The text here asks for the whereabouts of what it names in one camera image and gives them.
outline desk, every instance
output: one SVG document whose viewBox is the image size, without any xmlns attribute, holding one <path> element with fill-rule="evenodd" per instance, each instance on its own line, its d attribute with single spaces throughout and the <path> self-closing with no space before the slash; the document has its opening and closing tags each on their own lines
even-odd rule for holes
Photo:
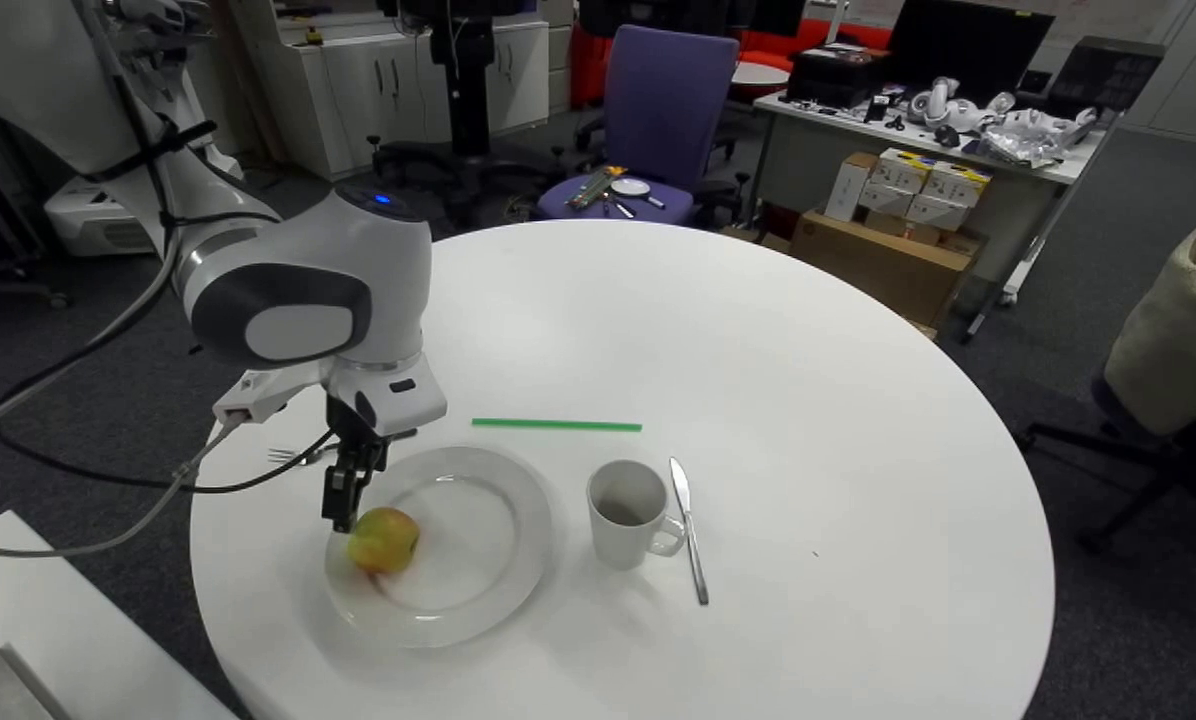
<svg viewBox="0 0 1196 720">
<path fill-rule="evenodd" d="M 0 544 L 43 541 L 5 513 Z M 232 715 L 67 560 L 0 560 L 0 643 L 11 643 L 76 720 Z"/>
<path fill-rule="evenodd" d="M 259 715 L 1025 715 L 1052 631 L 1031 472 L 966 376 L 864 292 L 710 231 L 547 220 L 434 245 L 423 330 L 451 411 L 393 455 L 529 461 L 560 567 L 460 653 L 354 663 L 319 635 L 319 468 L 196 499 L 204 626 Z M 244 429 L 198 485 L 319 436 L 319 404 Z M 693 474 L 710 607 L 683 560 L 590 560 L 585 485 L 618 439 L 470 414 L 641 418 Z"/>
<path fill-rule="evenodd" d="M 959 147 L 941 147 L 929 128 L 884 128 L 864 125 L 860 111 L 824 111 L 820 103 L 778 98 L 778 93 L 757 98 L 766 111 L 763 155 L 752 179 L 752 206 L 778 202 L 778 206 L 824 206 L 834 183 L 834 169 L 851 153 L 884 153 L 884 147 L 910 147 L 934 159 L 959 159 L 990 170 L 990 186 L 970 213 L 966 227 L 984 235 L 984 247 L 970 264 L 970 280 L 954 303 L 959 306 L 987 306 L 987 289 L 1005 285 L 1005 303 L 1017 300 L 1025 271 L 1058 213 L 1058 200 L 1070 183 L 1080 183 L 1096 145 L 1070 147 L 1070 155 L 1056 169 L 1018 169 L 1001 163 L 990 155 L 970 155 Z"/>
</svg>

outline office chair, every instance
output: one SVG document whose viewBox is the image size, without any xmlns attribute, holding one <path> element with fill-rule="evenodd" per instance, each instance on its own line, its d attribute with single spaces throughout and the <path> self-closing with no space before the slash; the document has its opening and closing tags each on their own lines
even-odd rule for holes
<svg viewBox="0 0 1196 720">
<path fill-rule="evenodd" d="M 1147 295 L 1127 312 L 1096 400 L 1117 436 L 1031 423 L 1018 445 L 1070 445 L 1155 474 L 1087 541 L 1107 548 L 1120 529 L 1185 488 L 1196 499 L 1196 231 L 1168 254 Z"/>
<path fill-rule="evenodd" d="M 618 200 L 636 220 L 689 223 L 708 202 L 738 200 L 705 186 L 737 38 L 624 23 L 606 58 L 602 163 L 650 179 L 654 200 Z M 612 216 L 606 200 L 577 206 L 588 176 L 552 183 L 536 216 Z"/>
</svg>

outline black chair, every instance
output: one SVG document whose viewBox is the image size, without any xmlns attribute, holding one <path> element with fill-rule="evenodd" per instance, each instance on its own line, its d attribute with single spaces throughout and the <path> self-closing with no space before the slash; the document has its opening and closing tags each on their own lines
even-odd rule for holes
<svg viewBox="0 0 1196 720">
<path fill-rule="evenodd" d="M 1101 436 L 1031 423 L 1018 446 L 1070 445 L 1150 468 L 1150 480 L 1105 529 L 1083 535 L 1087 548 L 1107 548 L 1120 529 L 1168 491 L 1196 499 L 1196 231 L 1168 254 L 1124 320 L 1105 379 L 1096 379 L 1096 404 L 1105 411 Z"/>
</svg>

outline blue chair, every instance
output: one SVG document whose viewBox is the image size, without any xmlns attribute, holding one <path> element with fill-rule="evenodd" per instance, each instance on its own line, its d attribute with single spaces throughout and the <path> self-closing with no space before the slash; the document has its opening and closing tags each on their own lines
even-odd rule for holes
<svg viewBox="0 0 1196 720">
<path fill-rule="evenodd" d="M 650 183 L 650 200 L 572 202 L 590 176 L 552 183 L 536 216 L 636 216 L 689 223 L 705 183 L 715 125 L 738 44 L 732 37 L 696 37 L 624 23 L 612 38 L 602 98 L 602 159 Z"/>
</svg>

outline wall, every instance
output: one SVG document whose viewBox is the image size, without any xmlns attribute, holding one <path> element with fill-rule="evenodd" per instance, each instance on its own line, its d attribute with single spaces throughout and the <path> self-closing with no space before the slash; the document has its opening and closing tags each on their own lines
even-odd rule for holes
<svg viewBox="0 0 1196 720">
<path fill-rule="evenodd" d="M 1177 23 L 1192 13 L 1196 0 L 978 0 L 996 9 L 1046 13 L 1056 17 L 1046 38 L 1039 44 L 1031 69 L 1056 70 L 1080 37 L 1117 37 L 1168 44 Z M 902 0 L 851 0 L 847 18 L 890 28 L 902 13 Z M 832 17 L 820 0 L 807 0 L 803 17 Z"/>
</svg>

